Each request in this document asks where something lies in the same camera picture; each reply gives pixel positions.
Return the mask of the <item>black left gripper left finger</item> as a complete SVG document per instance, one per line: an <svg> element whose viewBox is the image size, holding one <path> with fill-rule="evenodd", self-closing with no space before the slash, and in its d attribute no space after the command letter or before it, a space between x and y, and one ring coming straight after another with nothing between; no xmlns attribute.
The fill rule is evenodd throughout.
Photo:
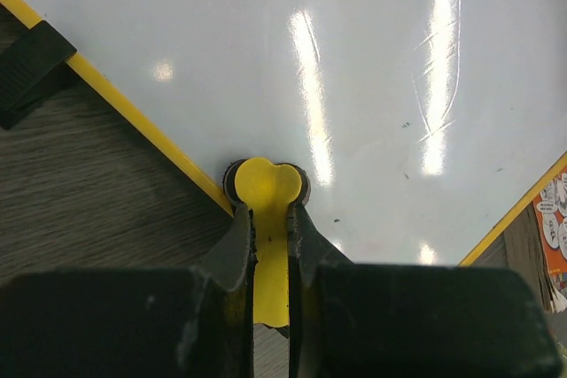
<svg viewBox="0 0 567 378"><path fill-rule="evenodd" d="M250 377L254 268L239 206L192 266L19 275L1 288L1 374Z"/></svg>

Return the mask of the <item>yellow round whiteboard eraser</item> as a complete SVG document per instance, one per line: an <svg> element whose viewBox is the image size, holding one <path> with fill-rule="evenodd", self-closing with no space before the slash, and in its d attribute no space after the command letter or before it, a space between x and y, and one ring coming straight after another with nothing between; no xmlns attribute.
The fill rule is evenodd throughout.
<svg viewBox="0 0 567 378"><path fill-rule="evenodd" d="M246 158L228 167L222 187L231 206L246 206L252 218L257 259L253 320L285 328L290 323L287 216L291 206L308 199L307 174L291 163Z"/></svg>

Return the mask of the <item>black clip on whiteboard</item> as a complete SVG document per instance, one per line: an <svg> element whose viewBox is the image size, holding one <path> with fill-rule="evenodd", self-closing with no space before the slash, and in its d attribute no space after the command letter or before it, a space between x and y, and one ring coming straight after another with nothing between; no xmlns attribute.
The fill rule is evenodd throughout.
<svg viewBox="0 0 567 378"><path fill-rule="evenodd" d="M70 80L77 49L42 20L1 54L1 128L9 130Z"/></svg>

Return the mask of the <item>yellow-framed whiteboard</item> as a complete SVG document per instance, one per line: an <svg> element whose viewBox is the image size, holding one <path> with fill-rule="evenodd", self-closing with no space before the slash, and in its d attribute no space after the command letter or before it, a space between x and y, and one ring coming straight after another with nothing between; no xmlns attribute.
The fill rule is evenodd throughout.
<svg viewBox="0 0 567 378"><path fill-rule="evenodd" d="M566 0L1 0L219 204L303 168L349 258L469 263L566 150Z"/></svg>

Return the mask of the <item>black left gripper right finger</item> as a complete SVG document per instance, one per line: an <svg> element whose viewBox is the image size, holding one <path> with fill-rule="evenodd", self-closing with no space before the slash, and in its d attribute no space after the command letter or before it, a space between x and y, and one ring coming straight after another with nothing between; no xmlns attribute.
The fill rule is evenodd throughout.
<svg viewBox="0 0 567 378"><path fill-rule="evenodd" d="M292 377L557 377L531 289L508 269L360 264L287 217Z"/></svg>

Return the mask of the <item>orange comic paperback book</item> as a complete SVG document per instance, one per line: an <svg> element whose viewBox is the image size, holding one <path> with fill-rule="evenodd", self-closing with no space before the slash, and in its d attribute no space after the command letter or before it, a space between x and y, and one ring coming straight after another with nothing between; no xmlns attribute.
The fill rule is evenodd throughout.
<svg viewBox="0 0 567 378"><path fill-rule="evenodd" d="M508 267L546 312L566 310L566 169L551 178L503 233Z"/></svg>

